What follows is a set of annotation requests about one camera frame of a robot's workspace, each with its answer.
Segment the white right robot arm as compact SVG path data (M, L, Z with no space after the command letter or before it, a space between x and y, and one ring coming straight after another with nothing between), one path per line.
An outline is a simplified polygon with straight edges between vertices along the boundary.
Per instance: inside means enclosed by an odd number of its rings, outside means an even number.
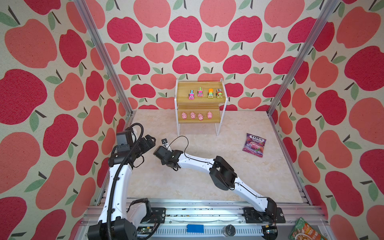
M217 156L214 159L205 159L180 150L168 150L164 146L159 146L155 150L154 156L161 161L162 165L174 170L193 169L209 174L217 188L223 191L233 191L247 201L261 218L267 218L270 221L276 218L276 202L245 184L224 158Z

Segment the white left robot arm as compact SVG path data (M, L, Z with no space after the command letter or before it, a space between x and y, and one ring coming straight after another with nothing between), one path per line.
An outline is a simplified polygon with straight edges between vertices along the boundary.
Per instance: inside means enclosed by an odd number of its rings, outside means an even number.
M156 139L146 135L137 139L135 134L119 133L118 144L109 158L109 184L107 198L96 225L88 230L89 240L137 240L138 227L143 219L153 216L147 198L127 205L127 189L137 158L156 145Z

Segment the pink green toy truck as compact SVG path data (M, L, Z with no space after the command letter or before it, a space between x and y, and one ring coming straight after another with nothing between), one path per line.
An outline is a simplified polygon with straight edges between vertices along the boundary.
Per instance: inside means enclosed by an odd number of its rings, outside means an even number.
M204 96L203 88L202 87L198 87L198 97L203 97L203 96Z

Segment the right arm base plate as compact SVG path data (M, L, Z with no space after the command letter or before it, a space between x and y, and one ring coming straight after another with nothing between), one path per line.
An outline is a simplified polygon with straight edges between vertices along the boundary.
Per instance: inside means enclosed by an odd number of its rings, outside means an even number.
M285 224L286 219L281 208L276 208L275 219L271 212L258 212L254 208L243 208L242 216L247 224Z

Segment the blue block on rail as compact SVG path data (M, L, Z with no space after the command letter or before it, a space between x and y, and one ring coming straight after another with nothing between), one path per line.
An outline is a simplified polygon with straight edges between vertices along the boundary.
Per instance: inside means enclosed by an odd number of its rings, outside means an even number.
M204 225L188 224L187 225L188 233L203 234L205 232Z

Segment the right aluminium frame post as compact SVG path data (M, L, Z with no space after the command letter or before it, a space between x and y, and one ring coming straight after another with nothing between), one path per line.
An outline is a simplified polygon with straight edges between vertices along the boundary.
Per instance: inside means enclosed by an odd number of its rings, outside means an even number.
M281 101L281 98L283 97L285 91L287 90L290 82L294 79L294 76L296 75L299 68L303 64L307 54L314 47L315 41L318 39L321 31L325 27L326 23L328 22L330 16L333 14L333 11L335 10L339 2L340 1L329 0L325 3L323 9L320 12L319 17L315 21L313 28L311 29L306 41L304 42L303 47L300 49L299 54L297 55L295 61L293 62L293 65L291 66L287 76L284 77L283 82L276 96L273 98L273 101L271 102L271 105L267 111L267 115L270 119L272 119L272 114L275 111L279 102Z

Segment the multicolour toy car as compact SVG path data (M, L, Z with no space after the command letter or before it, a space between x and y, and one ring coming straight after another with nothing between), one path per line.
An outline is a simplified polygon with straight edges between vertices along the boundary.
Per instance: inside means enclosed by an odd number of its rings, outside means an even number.
M217 89L216 90L216 97L217 97L217 99L222 99L223 98L223 90L222 89Z

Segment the green snack packet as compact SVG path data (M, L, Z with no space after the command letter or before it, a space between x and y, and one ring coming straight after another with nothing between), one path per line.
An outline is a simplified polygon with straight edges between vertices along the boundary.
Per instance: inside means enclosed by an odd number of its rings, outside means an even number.
M303 218L299 218L289 235L289 240L327 240Z

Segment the aluminium frame post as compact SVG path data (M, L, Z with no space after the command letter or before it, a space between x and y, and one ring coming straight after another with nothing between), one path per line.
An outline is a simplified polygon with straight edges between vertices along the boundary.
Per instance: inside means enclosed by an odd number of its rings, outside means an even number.
M125 94L125 90L124 90L123 85L120 81L120 78L119 78L119 76L118 76L117 72L115 71L115 68L112 64L112 60L110 58L108 50L105 47L105 44L103 43L103 41L100 37L96 23L93 20L91 11L89 10L86 1L77 0L74 2L75 2L76 8L77 8L83 22L84 22L84 24L85 24L85 26L86 26L86 28L87 28L90 36L91 36L91 39L92 39L92 41L93 41L93 43L94 43L94 45L98 51L98 54L99 54L99 56L103 62L103 65L106 69L106 72L109 75L115 90L117 91L117 95L119 96L119 98L123 104L123 107L125 108L125 110L127 112L127 115L132 118L134 111L133 111L133 109L132 109L132 107L128 101L126 94Z
M294 79L294 76L296 75L299 68L303 64L307 54L314 47L315 41L318 39L321 31L325 27L326 23L328 22L330 16L333 14L333 11L335 10L339 2L340 1L329 0L325 3L323 9L320 12L319 17L315 21L313 28L311 29L306 41L304 42L303 47L300 49L299 54L297 55L295 61L293 62L293 65L291 66L287 76L284 77L283 82L276 96L273 98L273 101L271 102L271 105L267 111L267 115L270 119L272 119L272 114L275 111L279 102L281 101L281 98L283 97L285 91L287 90L290 82Z

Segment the pink toy car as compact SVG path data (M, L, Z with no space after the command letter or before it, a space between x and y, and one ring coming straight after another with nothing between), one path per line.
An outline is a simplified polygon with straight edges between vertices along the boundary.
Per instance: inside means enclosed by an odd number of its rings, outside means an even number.
M189 100L194 100L195 99L195 93L194 93L194 90L190 90L190 93L189 93Z

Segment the wooden two-tier shelf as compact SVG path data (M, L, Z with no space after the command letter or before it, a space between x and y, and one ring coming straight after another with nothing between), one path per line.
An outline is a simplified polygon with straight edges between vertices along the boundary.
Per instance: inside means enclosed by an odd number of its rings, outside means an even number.
M203 88L203 97L198 97L198 87ZM214 90L214 98L208 98L209 89ZM216 90L223 90L223 98L217 99ZM189 100L190 90L194 90L195 99ZM181 135L182 124L213 124L215 126L216 135L220 134L221 126L224 120L226 107L229 98L227 95L226 87L223 79L218 82L199 82L199 81L176 81L175 87L175 114L176 114L176 125L177 135ZM185 112L188 117L186 120L182 119L182 112ZM196 118L191 119L191 112L196 114ZM208 119L207 113L212 112L213 118ZM199 121L198 114L202 114L204 119Z

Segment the round metal knob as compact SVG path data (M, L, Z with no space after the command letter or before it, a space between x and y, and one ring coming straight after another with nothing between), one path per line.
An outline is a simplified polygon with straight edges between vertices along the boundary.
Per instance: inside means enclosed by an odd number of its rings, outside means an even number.
M226 237L233 237L236 234L236 228L233 225L226 225L223 227L223 235Z

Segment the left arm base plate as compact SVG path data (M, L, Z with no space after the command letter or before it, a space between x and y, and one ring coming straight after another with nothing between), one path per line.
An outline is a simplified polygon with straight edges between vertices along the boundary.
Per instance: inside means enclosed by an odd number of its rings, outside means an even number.
M152 208L152 214L141 220L142 224L164 224L166 217L166 208Z

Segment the orange green toy car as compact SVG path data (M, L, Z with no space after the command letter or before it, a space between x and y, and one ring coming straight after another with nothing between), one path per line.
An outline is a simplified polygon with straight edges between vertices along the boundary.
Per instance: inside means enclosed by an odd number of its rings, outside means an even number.
M213 99L214 98L214 90L213 89L209 89L209 91L208 91L208 98L209 99Z

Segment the aluminium front rail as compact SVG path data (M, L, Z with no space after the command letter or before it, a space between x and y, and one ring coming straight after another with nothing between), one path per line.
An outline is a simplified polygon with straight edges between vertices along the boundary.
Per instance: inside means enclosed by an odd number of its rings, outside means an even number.
M262 224L247 224L242 216L246 202L226 201L181 201L151 199L152 207L166 208L165 223L151 237L153 240L261 240ZM308 203L278 203L286 219L277 224L278 239L287 240L296 221L303 218L328 240L336 239L323 209ZM188 233L187 225L204 225L203 234ZM233 237L223 235L223 227L233 225Z

